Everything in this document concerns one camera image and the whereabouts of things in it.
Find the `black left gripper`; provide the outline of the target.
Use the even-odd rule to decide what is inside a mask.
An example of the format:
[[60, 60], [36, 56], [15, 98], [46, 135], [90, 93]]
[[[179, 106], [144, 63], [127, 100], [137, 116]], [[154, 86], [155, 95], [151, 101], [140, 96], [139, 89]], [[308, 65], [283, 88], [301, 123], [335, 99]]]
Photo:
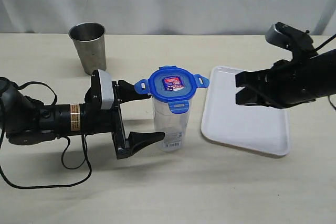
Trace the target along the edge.
[[128, 158], [149, 145], [162, 141], [164, 132], [130, 132], [126, 137], [120, 105], [126, 102], [150, 99], [150, 94], [138, 94], [134, 85], [112, 81], [114, 103], [109, 110], [95, 109], [91, 104], [81, 105], [81, 135], [110, 133], [117, 159]]

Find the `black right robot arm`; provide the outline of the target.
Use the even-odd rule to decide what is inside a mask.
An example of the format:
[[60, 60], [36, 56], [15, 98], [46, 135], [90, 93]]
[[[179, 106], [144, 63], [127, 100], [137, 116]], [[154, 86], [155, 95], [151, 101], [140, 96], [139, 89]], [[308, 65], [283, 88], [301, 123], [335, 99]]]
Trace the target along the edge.
[[162, 151], [183, 146], [200, 88], [207, 90], [201, 123], [205, 138], [284, 156], [290, 149], [285, 110], [335, 94], [335, 51], [280, 60], [259, 71], [217, 66], [209, 78], [177, 66], [160, 67], [134, 89], [152, 97], [154, 127], [165, 133], [158, 142]]

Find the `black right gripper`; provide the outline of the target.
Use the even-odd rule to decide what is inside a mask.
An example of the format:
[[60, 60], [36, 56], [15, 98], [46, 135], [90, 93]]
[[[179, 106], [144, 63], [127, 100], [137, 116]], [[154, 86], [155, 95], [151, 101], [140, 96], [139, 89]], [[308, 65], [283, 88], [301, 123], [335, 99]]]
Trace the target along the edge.
[[270, 69], [235, 75], [235, 103], [286, 109], [318, 98], [317, 54], [299, 60], [279, 60]]

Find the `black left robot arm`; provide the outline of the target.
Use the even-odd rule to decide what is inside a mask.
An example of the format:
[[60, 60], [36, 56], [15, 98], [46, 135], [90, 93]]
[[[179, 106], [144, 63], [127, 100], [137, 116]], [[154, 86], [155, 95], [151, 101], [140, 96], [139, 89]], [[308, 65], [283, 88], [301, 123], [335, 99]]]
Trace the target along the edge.
[[31, 83], [18, 86], [1, 78], [1, 129], [14, 145], [35, 145], [70, 136], [110, 133], [117, 159], [133, 156], [154, 144], [164, 133], [130, 132], [125, 135], [120, 105], [130, 101], [149, 99], [137, 94], [134, 86], [124, 80], [104, 81], [97, 73], [84, 103], [50, 105], [21, 94]]

